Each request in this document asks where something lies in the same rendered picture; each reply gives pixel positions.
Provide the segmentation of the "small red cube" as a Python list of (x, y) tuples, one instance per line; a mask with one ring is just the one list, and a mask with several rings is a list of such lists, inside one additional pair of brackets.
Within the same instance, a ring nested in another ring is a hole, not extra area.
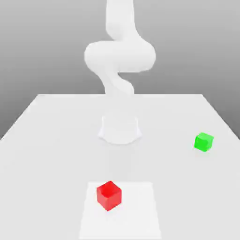
[(122, 190), (112, 181), (108, 181), (97, 187), (97, 202), (106, 210), (110, 211), (122, 202)]

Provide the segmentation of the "small green cube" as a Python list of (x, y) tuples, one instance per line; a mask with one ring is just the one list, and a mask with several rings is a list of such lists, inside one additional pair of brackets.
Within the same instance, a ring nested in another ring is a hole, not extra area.
[(213, 139), (214, 136), (201, 132), (195, 137), (194, 148), (207, 152), (212, 147)]

